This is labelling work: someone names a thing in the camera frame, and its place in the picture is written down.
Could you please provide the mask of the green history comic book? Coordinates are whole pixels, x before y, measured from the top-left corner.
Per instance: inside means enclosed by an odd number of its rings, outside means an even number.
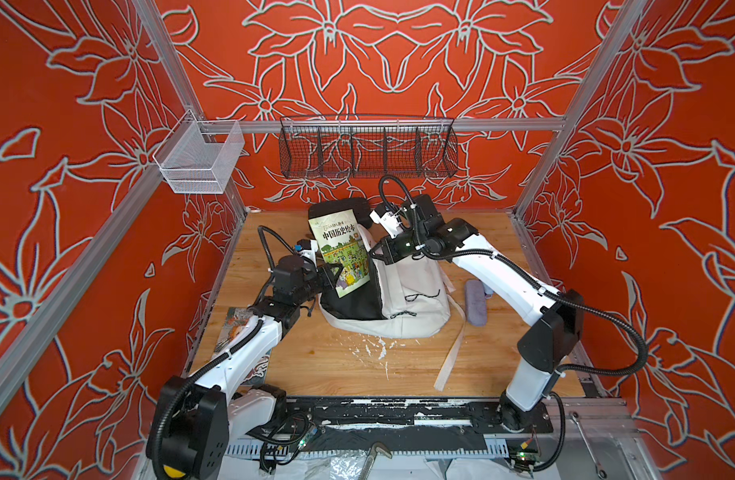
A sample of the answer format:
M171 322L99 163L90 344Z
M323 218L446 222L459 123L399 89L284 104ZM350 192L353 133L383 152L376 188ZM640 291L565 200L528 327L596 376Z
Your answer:
M308 220L323 260L340 264L341 274L335 282L335 292L343 298L367 284L369 256L356 217L351 209Z

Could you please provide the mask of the white student backpack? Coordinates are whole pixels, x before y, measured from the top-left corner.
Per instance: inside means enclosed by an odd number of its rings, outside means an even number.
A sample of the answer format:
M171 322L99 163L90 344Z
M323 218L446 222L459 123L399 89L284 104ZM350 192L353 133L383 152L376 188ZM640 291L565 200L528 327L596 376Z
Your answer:
M340 298L334 291L319 296L319 308L333 327L393 339L431 337L449 322L451 308L462 318L463 308L451 296L455 290L433 260L405 258L387 265L369 261L371 280Z

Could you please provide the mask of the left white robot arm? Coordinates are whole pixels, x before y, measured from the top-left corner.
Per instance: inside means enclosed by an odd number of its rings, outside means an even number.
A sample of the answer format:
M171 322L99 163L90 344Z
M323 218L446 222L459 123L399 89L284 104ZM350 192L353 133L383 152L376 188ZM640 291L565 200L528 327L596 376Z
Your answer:
M260 358L277 346L299 320L302 308L333 288L338 263L318 261L319 244L286 244L279 260L267 256L269 276L251 316L221 352L187 376L173 376L161 388L145 454L158 479L212 479L217 476L232 430L247 433L273 420L279 397L257 388L229 406Z

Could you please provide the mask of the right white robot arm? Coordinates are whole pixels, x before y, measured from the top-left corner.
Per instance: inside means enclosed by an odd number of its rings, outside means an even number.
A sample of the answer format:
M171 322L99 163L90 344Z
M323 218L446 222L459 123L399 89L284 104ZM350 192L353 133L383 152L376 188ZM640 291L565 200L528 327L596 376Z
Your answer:
M369 251L371 258L387 265L407 258L451 262L505 300L527 324L529 329L517 343L521 361L499 399L499 417L506 430L521 432L531 425L535 407L567 371L625 377L647 365L647 342L633 326L583 304L573 290L563 293L537 279L469 222L444 220L427 194L407 194L401 205L383 198L371 212L371 220L387 232ZM637 352L633 364L599 369L565 360L581 341L587 314L615 324L631 338Z

